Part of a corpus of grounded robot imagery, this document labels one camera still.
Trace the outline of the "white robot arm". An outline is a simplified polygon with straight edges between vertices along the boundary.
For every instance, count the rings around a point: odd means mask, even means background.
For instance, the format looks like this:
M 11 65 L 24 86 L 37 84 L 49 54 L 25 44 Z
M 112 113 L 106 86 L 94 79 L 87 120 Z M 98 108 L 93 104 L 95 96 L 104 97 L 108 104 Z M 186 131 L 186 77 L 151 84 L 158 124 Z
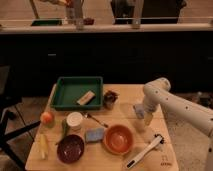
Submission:
M 153 114 L 160 105 L 162 109 L 181 117 L 206 135 L 210 143 L 204 171 L 213 171 L 213 110 L 175 96 L 170 93 L 170 89 L 171 84 L 166 78 L 146 83 L 143 86 L 144 113 Z

